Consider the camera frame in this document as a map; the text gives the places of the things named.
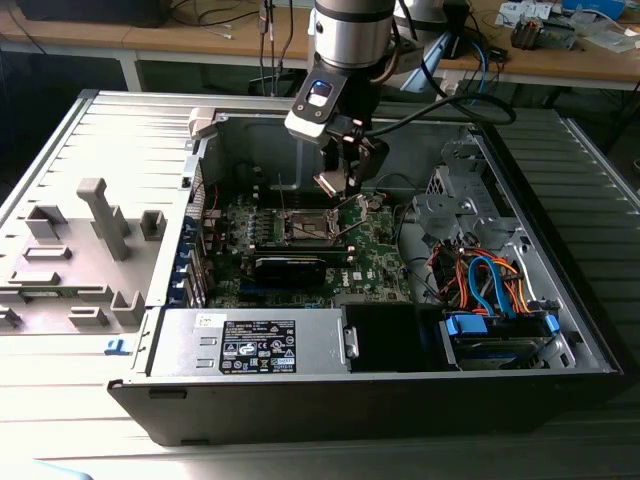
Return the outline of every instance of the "motherboard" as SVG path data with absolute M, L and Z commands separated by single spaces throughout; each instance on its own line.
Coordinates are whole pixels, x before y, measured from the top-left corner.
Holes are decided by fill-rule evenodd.
M 391 206 L 358 195 L 334 208 L 261 208 L 242 197 L 217 213 L 212 308 L 333 308 L 409 302 Z

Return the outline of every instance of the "warning label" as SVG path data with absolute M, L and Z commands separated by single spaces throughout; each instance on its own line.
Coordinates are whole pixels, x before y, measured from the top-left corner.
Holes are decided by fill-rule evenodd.
M 295 373 L 294 320 L 224 322 L 220 371 L 241 373 Z

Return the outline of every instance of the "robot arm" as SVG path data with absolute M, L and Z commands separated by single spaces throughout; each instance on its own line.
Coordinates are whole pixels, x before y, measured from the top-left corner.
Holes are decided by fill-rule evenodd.
M 411 16 L 446 24 L 442 0 L 407 3 Z M 403 49 L 417 51 L 421 61 L 425 39 L 410 32 L 395 0 L 316 0 L 315 8 L 315 64 L 285 125 L 321 147 L 318 184 L 331 196 L 349 196 L 377 175 L 389 151 L 383 141 L 363 135 L 371 128 L 380 88 L 396 71 Z M 415 38 L 403 39 L 401 31 Z

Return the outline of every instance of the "green circuit board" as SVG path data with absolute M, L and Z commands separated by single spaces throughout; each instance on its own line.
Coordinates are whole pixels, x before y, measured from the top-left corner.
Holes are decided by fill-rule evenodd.
M 318 215 L 322 210 L 304 210 Z M 251 219 L 260 215 L 272 216 L 267 226 L 268 245 L 283 245 L 282 212 L 260 211 L 256 207 L 228 205 L 223 215 L 230 227 L 225 235 L 236 239 L 233 246 L 216 252 L 213 257 L 216 287 L 210 296 L 212 308 L 333 308 L 345 303 L 409 302 L 410 290 L 407 278 L 400 271 L 403 266 L 393 243 L 392 209 L 379 206 L 369 211 L 366 220 L 340 237 L 340 245 L 352 247 L 353 261 L 348 268 L 327 268 L 324 285 L 305 291 L 283 289 L 261 295 L 246 295 L 243 285 L 250 285 L 252 278 L 243 268 L 251 262 Z M 362 220 L 362 209 L 353 202 L 339 211 L 341 231 Z M 315 237 L 307 241 L 322 244 Z

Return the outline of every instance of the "blue cable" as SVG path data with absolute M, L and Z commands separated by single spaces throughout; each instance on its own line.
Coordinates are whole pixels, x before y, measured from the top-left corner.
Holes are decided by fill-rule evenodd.
M 469 264 L 469 290 L 471 290 L 471 294 L 475 297 L 476 300 L 487 310 L 489 315 L 495 315 L 493 311 L 493 307 L 487 302 L 480 292 L 478 292 L 478 287 L 476 285 L 476 275 L 475 270 L 478 267 L 478 264 L 484 262 L 489 266 L 489 271 L 493 276 L 493 284 L 496 288 L 496 298 L 498 299 L 498 305 L 500 305 L 500 310 L 504 313 L 507 318 L 516 318 L 516 314 L 511 308 L 511 304 L 509 303 L 509 299 L 504 294 L 504 290 L 502 290 L 502 279 L 500 278 L 500 269 L 498 266 L 493 263 L 493 261 L 487 257 L 476 257 Z
M 484 81 L 487 78 L 487 70 L 489 69 L 489 65 L 487 64 L 487 57 L 482 51 L 482 48 L 480 47 L 480 45 L 478 45 L 476 42 L 471 42 L 471 44 L 474 47 L 476 47 L 476 50 L 478 50 L 478 53 L 480 54 L 480 58 L 482 59 L 482 78 L 480 79 L 480 87 L 478 87 L 478 93 L 482 93 L 482 90 L 484 89 Z M 471 105 L 475 105 L 475 103 L 476 101 L 473 100 L 471 102 Z

